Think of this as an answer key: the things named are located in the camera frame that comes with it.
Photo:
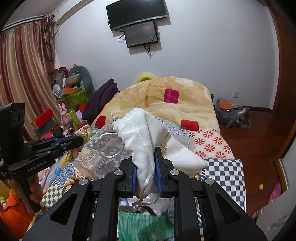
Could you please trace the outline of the left human hand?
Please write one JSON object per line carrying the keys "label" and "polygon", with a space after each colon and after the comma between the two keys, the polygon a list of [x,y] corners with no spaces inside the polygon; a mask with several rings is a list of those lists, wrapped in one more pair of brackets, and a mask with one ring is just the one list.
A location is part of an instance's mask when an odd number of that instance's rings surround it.
{"label": "left human hand", "polygon": [[[10,188],[13,192],[13,195],[16,199],[21,200],[20,193],[18,192],[16,188],[16,181],[13,179],[8,180],[8,184],[10,185]],[[43,198],[43,193],[41,186],[39,184],[39,177],[37,174],[34,174],[33,180],[30,184],[30,190],[31,190],[31,195],[30,198],[37,204],[40,204],[42,198]]]}

